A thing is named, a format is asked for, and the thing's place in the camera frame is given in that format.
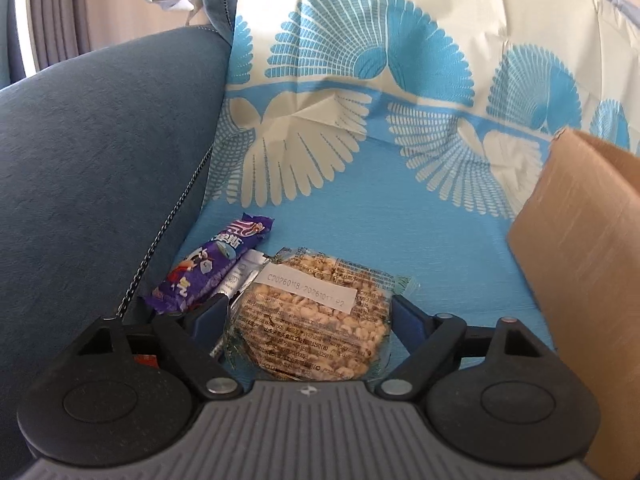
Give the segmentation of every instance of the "red object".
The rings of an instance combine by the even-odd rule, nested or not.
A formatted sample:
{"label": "red object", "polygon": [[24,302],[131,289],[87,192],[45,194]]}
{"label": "red object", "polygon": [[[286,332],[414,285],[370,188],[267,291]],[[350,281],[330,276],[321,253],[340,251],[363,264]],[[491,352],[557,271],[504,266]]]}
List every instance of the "red object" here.
{"label": "red object", "polygon": [[148,354],[135,354],[133,360],[140,365],[151,366],[152,368],[160,368],[158,366],[158,357]]}

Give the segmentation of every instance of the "clear plastic package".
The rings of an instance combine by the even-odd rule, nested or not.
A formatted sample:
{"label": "clear plastic package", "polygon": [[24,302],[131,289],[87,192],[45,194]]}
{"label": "clear plastic package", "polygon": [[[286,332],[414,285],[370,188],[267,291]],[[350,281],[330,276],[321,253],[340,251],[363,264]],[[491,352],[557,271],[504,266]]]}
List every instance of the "clear plastic package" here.
{"label": "clear plastic package", "polygon": [[283,249],[236,301],[228,341],[278,378],[362,378],[388,339],[395,284],[385,272]]}

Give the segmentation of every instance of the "cardboard box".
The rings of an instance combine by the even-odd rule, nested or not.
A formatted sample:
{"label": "cardboard box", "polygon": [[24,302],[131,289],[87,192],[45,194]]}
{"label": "cardboard box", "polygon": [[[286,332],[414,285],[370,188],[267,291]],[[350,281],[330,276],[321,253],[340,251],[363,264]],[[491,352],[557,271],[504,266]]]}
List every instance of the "cardboard box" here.
{"label": "cardboard box", "polygon": [[566,128],[553,140],[509,245],[561,359],[596,395],[586,463],[640,472],[640,158]]}

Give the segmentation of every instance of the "ribbed gray surface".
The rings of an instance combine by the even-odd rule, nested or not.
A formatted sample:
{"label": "ribbed gray surface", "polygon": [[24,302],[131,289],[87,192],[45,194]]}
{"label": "ribbed gray surface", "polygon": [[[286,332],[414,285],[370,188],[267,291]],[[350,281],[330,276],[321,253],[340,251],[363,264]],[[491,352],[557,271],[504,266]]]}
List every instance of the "ribbed gray surface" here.
{"label": "ribbed gray surface", "polygon": [[23,480],[394,480],[596,477],[572,462],[532,472],[501,470],[447,449],[416,409],[371,395],[361,382],[258,381],[238,400],[211,402],[171,448],[109,470],[66,468],[39,460]]}

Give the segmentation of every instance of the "cartoon graphic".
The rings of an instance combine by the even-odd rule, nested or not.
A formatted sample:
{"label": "cartoon graphic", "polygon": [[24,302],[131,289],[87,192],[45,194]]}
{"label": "cartoon graphic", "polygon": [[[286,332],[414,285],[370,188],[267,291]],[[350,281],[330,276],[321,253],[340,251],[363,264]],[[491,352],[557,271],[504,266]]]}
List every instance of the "cartoon graphic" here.
{"label": "cartoon graphic", "polygon": [[200,262],[200,272],[203,274],[207,274],[211,272],[213,269],[213,263],[211,260],[202,260]]}
{"label": "cartoon graphic", "polygon": [[234,248],[232,246],[230,246],[229,244],[225,244],[224,242],[221,242],[221,241],[217,240],[216,241],[216,247],[220,250],[222,255],[227,260],[235,260],[236,259],[236,252],[234,251]]}
{"label": "cartoon graphic", "polygon": [[180,291],[180,295],[183,298],[187,297],[187,289],[191,285],[191,282],[187,280],[184,276],[180,278],[180,281],[177,283],[176,287]]}
{"label": "cartoon graphic", "polygon": [[257,235],[259,232],[264,230],[264,225],[261,222],[255,223],[251,228],[249,228],[248,234],[244,236]]}
{"label": "cartoon graphic", "polygon": [[166,277],[169,283],[178,283],[185,272],[192,271],[198,264],[203,261],[209,261],[207,251],[202,247],[198,247],[193,253],[189,254],[183,261],[177,264]]}

